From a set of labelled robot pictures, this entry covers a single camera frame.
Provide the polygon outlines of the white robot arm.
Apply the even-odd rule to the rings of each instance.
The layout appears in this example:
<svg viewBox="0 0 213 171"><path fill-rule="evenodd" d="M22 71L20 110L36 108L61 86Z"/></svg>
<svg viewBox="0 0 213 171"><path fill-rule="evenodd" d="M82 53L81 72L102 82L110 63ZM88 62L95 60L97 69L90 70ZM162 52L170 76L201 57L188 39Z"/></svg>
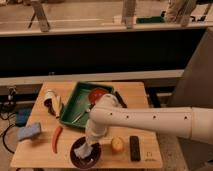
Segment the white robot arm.
<svg viewBox="0 0 213 171"><path fill-rule="evenodd" d="M105 94L89 113L85 129L87 143L98 142L109 126L171 134L213 145L213 109L208 108L120 108L114 95Z"/></svg>

